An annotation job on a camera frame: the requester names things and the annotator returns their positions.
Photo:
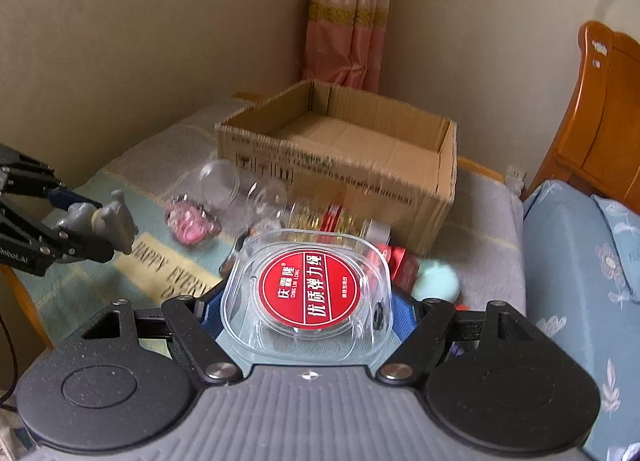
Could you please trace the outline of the grey elephant toy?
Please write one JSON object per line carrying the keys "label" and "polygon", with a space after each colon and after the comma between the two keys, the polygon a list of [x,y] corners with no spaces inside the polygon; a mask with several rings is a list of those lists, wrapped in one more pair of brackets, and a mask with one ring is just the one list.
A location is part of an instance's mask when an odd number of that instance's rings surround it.
{"label": "grey elephant toy", "polygon": [[104,207],[95,207],[88,202],[72,204],[66,216],[58,221],[58,229],[69,236],[73,233],[107,242],[125,255],[131,253],[139,232],[122,190],[112,191],[111,201]]}

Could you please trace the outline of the clear case red label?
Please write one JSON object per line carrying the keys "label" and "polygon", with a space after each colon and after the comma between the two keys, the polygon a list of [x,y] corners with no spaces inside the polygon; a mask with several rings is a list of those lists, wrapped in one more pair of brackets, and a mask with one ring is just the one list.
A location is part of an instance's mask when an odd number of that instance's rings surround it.
{"label": "clear case red label", "polygon": [[278,229],[247,238],[219,314],[219,342],[250,365],[373,366],[394,343],[386,259],[341,233]]}

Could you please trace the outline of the mint green round case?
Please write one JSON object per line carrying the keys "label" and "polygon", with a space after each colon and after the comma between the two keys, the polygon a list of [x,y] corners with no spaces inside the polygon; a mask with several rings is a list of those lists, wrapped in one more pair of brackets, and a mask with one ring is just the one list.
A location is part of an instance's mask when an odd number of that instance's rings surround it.
{"label": "mint green round case", "polygon": [[460,280],[449,264],[427,259],[421,263],[411,296],[417,301],[442,299],[454,303],[460,295]]}

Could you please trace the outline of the clear plastic jar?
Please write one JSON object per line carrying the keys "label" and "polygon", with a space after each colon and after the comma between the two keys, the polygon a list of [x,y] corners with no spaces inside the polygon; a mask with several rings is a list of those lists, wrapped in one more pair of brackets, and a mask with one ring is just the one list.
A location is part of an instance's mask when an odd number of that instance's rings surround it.
{"label": "clear plastic jar", "polygon": [[256,222],[278,217],[288,203],[285,185],[277,179],[258,176],[228,160],[206,163],[198,175],[204,205],[224,217]]}

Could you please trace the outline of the jar of gold beads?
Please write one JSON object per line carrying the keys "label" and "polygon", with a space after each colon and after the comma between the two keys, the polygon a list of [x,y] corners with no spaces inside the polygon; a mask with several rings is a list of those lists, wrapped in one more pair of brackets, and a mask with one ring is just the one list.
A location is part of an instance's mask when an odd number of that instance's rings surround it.
{"label": "jar of gold beads", "polygon": [[390,226],[354,215],[340,204],[318,207],[306,201],[297,201],[288,209],[286,225],[288,228],[320,233],[341,233],[372,244],[390,243]]}

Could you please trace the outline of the blue floral bed sheet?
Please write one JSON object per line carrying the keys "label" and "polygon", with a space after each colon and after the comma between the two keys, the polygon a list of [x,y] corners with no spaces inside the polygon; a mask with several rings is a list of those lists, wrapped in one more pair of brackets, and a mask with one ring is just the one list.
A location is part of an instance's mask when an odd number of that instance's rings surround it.
{"label": "blue floral bed sheet", "polygon": [[598,460],[638,459],[639,304],[610,299],[614,281],[596,247],[612,244],[611,233],[592,195],[563,181],[545,181],[523,210],[527,316],[598,385],[586,449]]}

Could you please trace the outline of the open cardboard box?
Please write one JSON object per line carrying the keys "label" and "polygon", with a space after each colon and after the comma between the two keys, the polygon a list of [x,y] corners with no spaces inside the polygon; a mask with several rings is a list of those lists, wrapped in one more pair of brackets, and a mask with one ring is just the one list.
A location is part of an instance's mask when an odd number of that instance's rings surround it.
{"label": "open cardboard box", "polygon": [[373,92],[303,80],[215,132],[219,158],[281,181],[290,200],[380,222],[418,256],[454,204],[457,124]]}

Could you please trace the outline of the blue floral pillow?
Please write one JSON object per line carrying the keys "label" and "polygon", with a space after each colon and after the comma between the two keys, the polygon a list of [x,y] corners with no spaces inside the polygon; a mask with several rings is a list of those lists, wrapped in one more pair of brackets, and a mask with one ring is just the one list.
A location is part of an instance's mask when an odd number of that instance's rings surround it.
{"label": "blue floral pillow", "polygon": [[615,292],[610,293],[613,303],[639,304],[639,215],[626,205],[593,195],[612,244],[596,247],[603,276],[613,280]]}

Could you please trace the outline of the wooden bed headboard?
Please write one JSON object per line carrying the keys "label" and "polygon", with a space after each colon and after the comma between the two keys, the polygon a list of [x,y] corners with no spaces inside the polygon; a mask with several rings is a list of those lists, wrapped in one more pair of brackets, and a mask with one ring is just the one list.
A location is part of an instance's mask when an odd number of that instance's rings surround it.
{"label": "wooden bed headboard", "polygon": [[530,186],[556,179],[639,210],[639,43],[591,20],[578,33],[582,60],[572,98]]}

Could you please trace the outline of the pink patterned curtain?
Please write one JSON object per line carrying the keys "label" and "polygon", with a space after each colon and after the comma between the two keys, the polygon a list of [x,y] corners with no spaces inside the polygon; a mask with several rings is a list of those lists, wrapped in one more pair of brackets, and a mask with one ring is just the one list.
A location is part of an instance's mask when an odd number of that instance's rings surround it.
{"label": "pink patterned curtain", "polygon": [[309,0],[303,78],[378,91],[390,0]]}

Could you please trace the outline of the white wall socket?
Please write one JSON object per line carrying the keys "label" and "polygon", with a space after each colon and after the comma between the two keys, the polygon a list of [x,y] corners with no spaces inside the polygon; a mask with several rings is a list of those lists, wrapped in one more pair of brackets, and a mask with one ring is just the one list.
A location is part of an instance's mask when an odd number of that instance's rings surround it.
{"label": "white wall socket", "polygon": [[525,188],[526,170],[524,168],[510,165],[504,175],[504,183],[511,193],[518,198]]}

